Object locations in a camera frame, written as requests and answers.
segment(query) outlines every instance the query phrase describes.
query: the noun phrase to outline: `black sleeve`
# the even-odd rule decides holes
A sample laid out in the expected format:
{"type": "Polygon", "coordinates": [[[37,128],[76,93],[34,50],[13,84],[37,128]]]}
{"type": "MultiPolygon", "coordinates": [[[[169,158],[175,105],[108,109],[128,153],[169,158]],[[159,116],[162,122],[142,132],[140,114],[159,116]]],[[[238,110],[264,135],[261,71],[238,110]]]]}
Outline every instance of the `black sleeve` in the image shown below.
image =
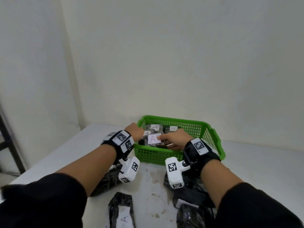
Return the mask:
{"type": "Polygon", "coordinates": [[[82,227],[87,196],[66,174],[50,174],[27,185],[2,187],[1,227],[82,227]]]}
{"type": "Polygon", "coordinates": [[[303,227],[295,214],[248,183],[230,189],[218,208],[218,227],[303,227]]]}

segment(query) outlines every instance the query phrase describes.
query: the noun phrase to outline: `table surface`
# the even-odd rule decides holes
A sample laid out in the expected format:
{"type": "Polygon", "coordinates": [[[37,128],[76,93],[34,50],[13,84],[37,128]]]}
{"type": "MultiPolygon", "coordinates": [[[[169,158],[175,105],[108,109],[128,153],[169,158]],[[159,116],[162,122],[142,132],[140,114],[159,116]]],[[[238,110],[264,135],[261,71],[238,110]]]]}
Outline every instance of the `table surface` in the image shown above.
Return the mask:
{"type": "MultiPolygon", "coordinates": [[[[27,184],[57,171],[97,148],[110,132],[121,129],[119,126],[89,125],[12,184],[27,184]]],[[[226,152],[223,163],[232,172],[304,220],[304,152],[227,141],[222,141],[222,147],[226,152]]],[[[118,191],[132,195],[136,227],[176,227],[177,209],[172,204],[172,193],[162,185],[165,171],[165,166],[141,163],[132,183],[121,184],[89,198],[82,218],[84,227],[109,228],[107,205],[118,191]]]]}

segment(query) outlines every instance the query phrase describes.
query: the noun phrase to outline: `green plastic basket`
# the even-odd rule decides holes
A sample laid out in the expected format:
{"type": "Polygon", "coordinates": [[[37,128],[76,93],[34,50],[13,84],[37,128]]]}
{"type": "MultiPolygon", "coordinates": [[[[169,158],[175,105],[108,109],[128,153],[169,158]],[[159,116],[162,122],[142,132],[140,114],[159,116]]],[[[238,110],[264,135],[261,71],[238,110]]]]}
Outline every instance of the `green plastic basket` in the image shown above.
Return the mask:
{"type": "MultiPolygon", "coordinates": [[[[192,137],[203,138],[205,141],[207,141],[214,149],[217,150],[218,156],[221,160],[226,157],[226,154],[221,146],[221,140],[219,139],[215,129],[212,129],[211,126],[206,122],[164,118],[152,115],[145,115],[137,122],[137,125],[142,128],[146,128],[146,124],[180,126],[192,137]]],[[[177,157],[179,161],[181,161],[183,158],[183,152],[180,150],[142,146],[139,145],[138,142],[134,144],[134,152],[139,161],[158,165],[165,165],[165,160],[169,157],[177,157]]]]}

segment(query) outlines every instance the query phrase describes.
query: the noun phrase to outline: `white wall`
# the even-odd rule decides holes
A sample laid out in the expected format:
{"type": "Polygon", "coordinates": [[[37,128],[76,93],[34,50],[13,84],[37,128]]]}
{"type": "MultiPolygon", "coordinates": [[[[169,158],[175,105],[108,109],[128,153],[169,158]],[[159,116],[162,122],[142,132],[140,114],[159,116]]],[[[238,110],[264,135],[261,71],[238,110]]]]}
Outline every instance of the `white wall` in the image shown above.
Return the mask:
{"type": "Polygon", "coordinates": [[[304,150],[304,0],[62,0],[84,122],[304,150]]]}
{"type": "Polygon", "coordinates": [[[0,0],[0,103],[27,167],[80,131],[58,6],[0,0]]]}

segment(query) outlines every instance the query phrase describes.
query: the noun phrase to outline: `white device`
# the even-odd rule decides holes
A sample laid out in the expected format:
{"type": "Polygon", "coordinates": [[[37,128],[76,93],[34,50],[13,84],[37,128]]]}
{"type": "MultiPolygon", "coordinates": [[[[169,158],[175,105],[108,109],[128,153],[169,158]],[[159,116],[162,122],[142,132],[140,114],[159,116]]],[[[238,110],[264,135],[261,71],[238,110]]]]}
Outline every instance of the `white device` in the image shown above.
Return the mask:
{"type": "Polygon", "coordinates": [[[118,175],[118,178],[123,183],[131,182],[135,179],[140,161],[137,157],[128,158],[127,161],[120,159],[119,162],[123,165],[118,175]]]}
{"type": "Polygon", "coordinates": [[[190,166],[185,161],[178,161],[176,157],[165,160],[169,184],[173,189],[184,186],[182,172],[189,170],[190,166]]]}

